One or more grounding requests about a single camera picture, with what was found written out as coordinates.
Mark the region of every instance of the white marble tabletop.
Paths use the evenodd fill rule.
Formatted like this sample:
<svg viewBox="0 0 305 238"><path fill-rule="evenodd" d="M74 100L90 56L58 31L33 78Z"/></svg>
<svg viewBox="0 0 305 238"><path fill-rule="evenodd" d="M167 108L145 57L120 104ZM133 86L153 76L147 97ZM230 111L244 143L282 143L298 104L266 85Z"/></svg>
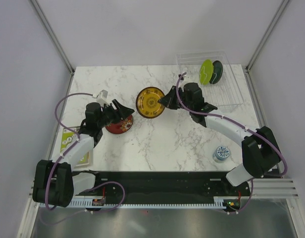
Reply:
<svg viewBox="0 0 305 238"><path fill-rule="evenodd" d="M253 103L241 65L232 65L244 103L225 113L245 125L258 127ZM103 129L103 137L93 151L93 162L87 167L96 171L229 171L242 162L241 148L219 132L192 121L185 110L169 110L154 119L138 114L137 94L155 86L167 94L177 81L176 65L77 67L70 93L108 91L107 99L117 99L133 108L134 124L120 135ZM94 102L90 96L73 96L67 100L62 122L79 126L85 118L85 106ZM60 152L60 127L53 155ZM229 159L219 164L212 158L219 145L231 151Z"/></svg>

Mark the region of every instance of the white wall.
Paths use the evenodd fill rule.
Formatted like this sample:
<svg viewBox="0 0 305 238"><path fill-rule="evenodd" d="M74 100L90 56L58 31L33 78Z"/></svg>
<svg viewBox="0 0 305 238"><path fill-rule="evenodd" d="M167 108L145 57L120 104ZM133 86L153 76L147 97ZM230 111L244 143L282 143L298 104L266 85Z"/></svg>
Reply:
<svg viewBox="0 0 305 238"><path fill-rule="evenodd" d="M69 79L29 1L0 1L0 238L16 237Z"/></svg>
<svg viewBox="0 0 305 238"><path fill-rule="evenodd" d="M39 0L74 66L173 64L225 50L247 64L281 0Z"/></svg>
<svg viewBox="0 0 305 238"><path fill-rule="evenodd" d="M291 1L252 75L305 206L305 0Z"/></svg>

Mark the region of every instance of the lime green plate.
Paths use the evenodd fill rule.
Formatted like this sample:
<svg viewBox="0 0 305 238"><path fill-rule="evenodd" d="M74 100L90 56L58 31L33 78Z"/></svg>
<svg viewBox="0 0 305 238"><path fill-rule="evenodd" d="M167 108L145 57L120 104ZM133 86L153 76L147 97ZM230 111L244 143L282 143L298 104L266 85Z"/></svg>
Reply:
<svg viewBox="0 0 305 238"><path fill-rule="evenodd" d="M212 61L207 59L203 62L200 68L200 83L206 85L210 82L213 75L213 64Z"/></svg>

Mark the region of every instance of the wire basket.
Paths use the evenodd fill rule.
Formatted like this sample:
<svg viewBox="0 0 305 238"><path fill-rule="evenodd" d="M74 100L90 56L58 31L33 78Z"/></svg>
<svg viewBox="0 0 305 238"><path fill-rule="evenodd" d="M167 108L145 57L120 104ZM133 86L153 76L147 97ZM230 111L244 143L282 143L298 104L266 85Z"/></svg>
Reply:
<svg viewBox="0 0 305 238"><path fill-rule="evenodd" d="M176 59L179 73L187 72L189 81L199 84L206 102L217 106L225 113L243 104L243 95L224 51L178 53ZM216 84L200 84L200 68L207 59L212 62L219 60L223 64L222 77Z"/></svg>

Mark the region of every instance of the reflective floor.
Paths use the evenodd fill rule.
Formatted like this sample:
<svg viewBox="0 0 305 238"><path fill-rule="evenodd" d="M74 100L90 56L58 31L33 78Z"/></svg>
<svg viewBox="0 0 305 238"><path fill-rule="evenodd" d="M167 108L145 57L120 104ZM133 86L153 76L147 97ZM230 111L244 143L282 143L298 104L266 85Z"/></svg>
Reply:
<svg viewBox="0 0 305 238"><path fill-rule="evenodd" d="M40 209L56 222L79 209ZM56 226L36 221L33 238L296 238L285 203L254 201L238 215L203 209L118 209L81 213Z"/></svg>

